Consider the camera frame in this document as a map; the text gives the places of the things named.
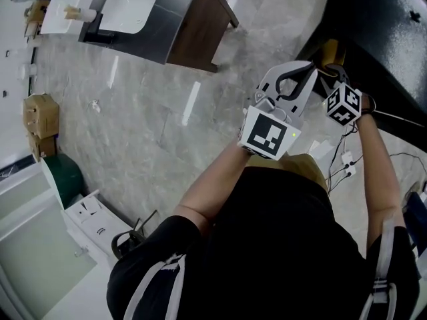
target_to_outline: marker cube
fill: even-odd
[[[326,99],[326,103],[326,115],[345,127],[360,117],[362,93],[359,90],[353,90],[345,83],[341,83]]]

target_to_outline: floor outlet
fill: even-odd
[[[352,152],[345,152],[343,155],[341,155],[341,160],[344,166],[348,165],[348,168],[346,168],[346,173],[350,174],[350,176],[355,175],[356,168],[354,167],[354,165],[350,164],[353,162]]]

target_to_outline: marble floor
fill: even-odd
[[[39,48],[34,93],[50,93],[60,104],[60,150],[80,166],[89,191],[130,223],[158,214],[152,231],[176,206],[194,179],[236,135],[242,109],[266,71],[292,60],[300,34],[316,0],[234,0],[240,20],[229,28],[216,53],[214,74],[175,65],[159,65],[125,53],[48,36]],[[191,90],[200,84],[191,115],[185,113]],[[93,108],[97,101],[99,110]],[[304,111],[303,135],[291,154],[306,153],[314,140],[333,145],[344,129],[326,119],[322,99],[313,94]],[[427,155],[387,133],[390,153]],[[361,155],[357,135],[346,141],[354,158]],[[319,165],[326,170],[332,153]],[[336,160],[333,171],[340,167]],[[361,160],[357,174],[331,194],[337,221],[365,252],[366,206]],[[402,192],[425,179],[419,162],[393,158]],[[333,178],[336,183],[341,173]]]

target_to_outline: brown box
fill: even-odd
[[[59,132],[59,105],[49,95],[31,95],[24,99],[23,122],[40,139]]]
[[[36,0],[33,2],[25,16],[27,17],[27,24],[29,23],[42,23],[45,15],[47,6],[49,6],[50,0]]]
[[[56,154],[55,137],[53,136],[40,139],[28,132],[28,142],[37,161],[40,161],[41,157],[50,157]]]

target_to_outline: black t-shirt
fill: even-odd
[[[318,184],[287,171],[248,167],[208,237],[184,217],[167,218],[114,267],[107,302],[113,318],[123,319],[148,269],[185,253],[180,320],[358,319],[379,250],[380,237],[367,259],[359,254]],[[133,319],[164,319],[178,270],[153,278]],[[419,286],[403,227],[395,228],[388,280],[398,291],[395,319],[409,319]]]

